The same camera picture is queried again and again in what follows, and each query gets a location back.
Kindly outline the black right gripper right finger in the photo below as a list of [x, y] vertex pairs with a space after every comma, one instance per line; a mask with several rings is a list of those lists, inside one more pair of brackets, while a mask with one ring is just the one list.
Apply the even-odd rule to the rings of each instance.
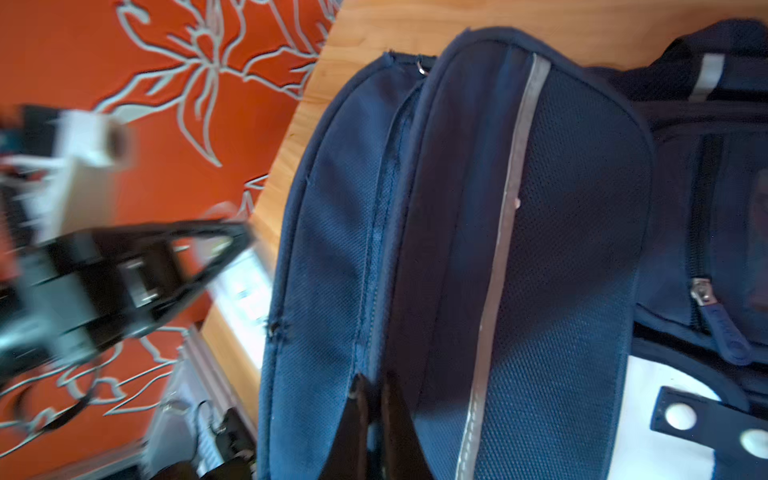
[[397, 375], [388, 372], [381, 389], [383, 478], [428, 479], [434, 476], [426, 462]]

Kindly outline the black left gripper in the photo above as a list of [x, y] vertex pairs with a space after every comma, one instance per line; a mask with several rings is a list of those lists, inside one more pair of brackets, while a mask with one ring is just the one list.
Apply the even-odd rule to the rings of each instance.
[[[185, 220], [91, 231], [1, 247], [1, 382], [54, 362], [82, 364], [127, 338], [155, 332], [235, 265], [254, 237], [243, 222]], [[174, 251], [179, 241], [227, 239], [198, 271]], [[163, 244], [171, 251], [149, 251]]]

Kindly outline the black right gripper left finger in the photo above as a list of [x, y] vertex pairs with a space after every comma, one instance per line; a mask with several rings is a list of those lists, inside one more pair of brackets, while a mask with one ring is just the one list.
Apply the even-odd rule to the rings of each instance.
[[368, 475], [369, 382], [354, 377], [331, 450], [319, 480], [364, 480]]

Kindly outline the clear pencil case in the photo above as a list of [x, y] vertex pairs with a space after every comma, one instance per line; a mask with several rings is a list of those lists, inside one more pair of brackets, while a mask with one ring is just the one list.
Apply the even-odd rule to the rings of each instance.
[[204, 329], [222, 327], [229, 343], [239, 347], [247, 362], [262, 369], [266, 325], [273, 292], [274, 256], [257, 239], [209, 285], [213, 304]]

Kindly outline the navy blue student backpack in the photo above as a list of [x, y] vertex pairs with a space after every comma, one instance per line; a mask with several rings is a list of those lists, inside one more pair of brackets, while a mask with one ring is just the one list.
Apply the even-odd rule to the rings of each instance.
[[767, 475], [767, 27], [584, 68], [509, 27], [388, 53], [287, 200], [261, 479], [318, 479], [394, 372], [434, 479]]

